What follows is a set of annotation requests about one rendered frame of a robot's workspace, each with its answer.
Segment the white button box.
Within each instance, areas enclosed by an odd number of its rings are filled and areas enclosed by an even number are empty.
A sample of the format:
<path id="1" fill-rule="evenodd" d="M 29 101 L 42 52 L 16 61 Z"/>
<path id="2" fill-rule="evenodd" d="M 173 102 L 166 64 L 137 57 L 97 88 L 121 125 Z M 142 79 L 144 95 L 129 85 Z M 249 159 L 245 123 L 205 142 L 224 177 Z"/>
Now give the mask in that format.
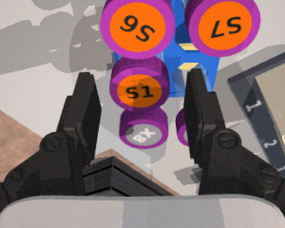
<path id="1" fill-rule="evenodd" d="M 200 189 L 200 178 L 201 178 L 202 169 L 201 168 L 194 168 L 194 169 L 192 169 L 192 171 L 194 172 L 195 176 L 197 177 L 197 179 L 199 181 L 198 188 L 195 192 L 195 194 L 197 195 L 199 193 L 199 189 Z"/>

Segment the blue sample rack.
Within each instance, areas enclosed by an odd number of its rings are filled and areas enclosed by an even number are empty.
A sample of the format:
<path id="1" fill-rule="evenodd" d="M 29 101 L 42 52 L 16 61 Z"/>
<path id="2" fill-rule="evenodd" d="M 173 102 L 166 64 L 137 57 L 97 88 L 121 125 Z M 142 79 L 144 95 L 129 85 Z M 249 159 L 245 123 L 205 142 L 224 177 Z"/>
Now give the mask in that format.
<path id="1" fill-rule="evenodd" d="M 193 44 L 184 21 L 184 6 L 181 0 L 170 0 L 175 14 L 175 34 L 170 45 L 163 51 L 163 60 L 169 73 L 170 94 L 176 97 L 173 71 L 184 63 L 200 63 L 205 67 L 212 91 L 219 67 L 219 58 L 203 54 L 197 49 L 184 50 L 179 44 Z"/>

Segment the grey flat mat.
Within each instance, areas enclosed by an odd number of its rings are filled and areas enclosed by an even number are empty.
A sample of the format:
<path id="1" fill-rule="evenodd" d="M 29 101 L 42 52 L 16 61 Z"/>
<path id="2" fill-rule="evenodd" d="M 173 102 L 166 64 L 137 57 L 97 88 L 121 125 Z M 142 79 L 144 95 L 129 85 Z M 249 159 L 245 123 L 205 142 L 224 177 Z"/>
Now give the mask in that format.
<path id="1" fill-rule="evenodd" d="M 188 146 L 178 140 L 177 101 L 163 111 L 168 138 L 160 146 L 138 149 L 119 136 L 124 109 L 111 99 L 114 52 L 101 34 L 106 0 L 0 0 L 0 110 L 44 138 L 56 132 L 66 97 L 80 72 L 94 75 L 102 115 L 95 155 L 113 149 L 182 196 L 196 195 L 199 181 Z M 220 57 L 214 89 L 226 128 L 242 146 L 269 162 L 228 79 L 285 52 L 285 0 L 254 0 L 260 29 L 243 51 Z"/>

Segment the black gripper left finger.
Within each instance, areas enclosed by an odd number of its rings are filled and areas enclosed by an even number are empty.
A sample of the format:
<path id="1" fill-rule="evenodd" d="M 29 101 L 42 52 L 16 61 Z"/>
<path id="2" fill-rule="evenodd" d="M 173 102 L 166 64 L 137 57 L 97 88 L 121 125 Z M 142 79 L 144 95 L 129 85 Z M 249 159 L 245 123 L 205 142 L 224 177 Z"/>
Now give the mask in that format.
<path id="1" fill-rule="evenodd" d="M 82 170 L 94 161 L 101 114 L 94 75 L 80 72 L 73 94 L 66 96 L 56 132 L 48 133 L 39 151 L 0 182 L 0 213 L 33 196 L 86 196 Z"/>

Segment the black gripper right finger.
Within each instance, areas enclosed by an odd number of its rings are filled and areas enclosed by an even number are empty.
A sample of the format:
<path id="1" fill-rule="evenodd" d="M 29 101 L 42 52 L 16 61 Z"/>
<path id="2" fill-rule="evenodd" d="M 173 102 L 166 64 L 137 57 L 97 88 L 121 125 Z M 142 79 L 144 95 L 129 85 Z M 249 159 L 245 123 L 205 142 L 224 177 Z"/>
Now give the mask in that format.
<path id="1" fill-rule="evenodd" d="M 183 112 L 190 159 L 202 169 L 198 195 L 259 197 L 275 204 L 285 218 L 285 179 L 226 128 L 217 93 L 207 90 L 201 68 L 187 71 Z"/>

